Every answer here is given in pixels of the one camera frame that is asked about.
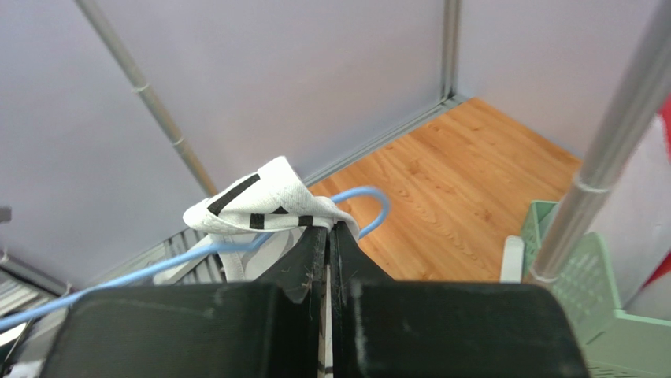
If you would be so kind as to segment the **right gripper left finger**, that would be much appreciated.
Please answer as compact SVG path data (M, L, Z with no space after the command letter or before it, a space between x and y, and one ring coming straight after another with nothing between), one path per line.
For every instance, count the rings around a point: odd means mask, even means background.
M315 377L325 228L256 280L93 291L69 311L43 377Z

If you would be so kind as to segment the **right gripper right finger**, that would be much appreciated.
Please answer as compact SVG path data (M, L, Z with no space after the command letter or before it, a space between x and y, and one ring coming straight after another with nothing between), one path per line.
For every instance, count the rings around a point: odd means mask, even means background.
M392 279L330 233L336 377L586 377L568 319L532 284Z

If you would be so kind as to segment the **blue wire hanger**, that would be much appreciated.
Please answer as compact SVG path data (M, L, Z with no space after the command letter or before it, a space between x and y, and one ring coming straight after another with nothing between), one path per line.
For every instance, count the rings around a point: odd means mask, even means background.
M343 191L331 197L331 200L338 204L344 202L351 198L369 196L375 198L381 204L381 210L375 220L370 224L365 226L359 233L361 238L366 237L370 232L382 225L386 220L388 214L391 212L391 203L380 189L375 187L356 187L347 191ZM30 320L36 319L38 317L52 313L58 309L62 309L74 304L82 296L97 290L108 289L111 287L123 287L129 284L132 284L138 280L151 277L159 272L163 272L167 269L173 268L177 265L196 260L198 258L204 258L210 254L217 254L220 252L247 252L247 251L256 251L258 250L263 243L265 243L272 236L271 232L261 232L258 233L252 242L247 244L230 244L230 243L211 243L207 246L201 246L197 248L192 248L188 252L181 254L177 257L171 258L166 261L157 263L148 268L140 269L139 271L129 273L125 276L118 277L114 280L101 283L97 286L87 288L83 291L78 291L74 294L66 295L55 299L51 302L48 302L42 306L25 310L18 314L4 317L1 319L1 330L6 331L16 326L26 323Z

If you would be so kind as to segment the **black white striped tank top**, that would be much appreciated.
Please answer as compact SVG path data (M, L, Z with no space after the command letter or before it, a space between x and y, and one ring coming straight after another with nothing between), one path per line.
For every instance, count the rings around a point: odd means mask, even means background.
M325 333L326 317L331 311L330 299L326 295L331 286L327 269L330 233L337 224L344 223L358 241L362 230L358 222L330 198L313 195L283 157L278 157L257 172L237 180L220 194L193 205L184 213L183 219L188 227L205 232L208 243L203 246L229 243L231 238L239 235L245 236L247 243L250 243L258 233L271 232L272 236L262 245L266 246L277 235L283 235L284 243L274 249L274 262L263 273L295 246L307 228L327 230L324 293L321 301L320 359L315 377L327 376L321 361L326 351L332 347L332 341Z

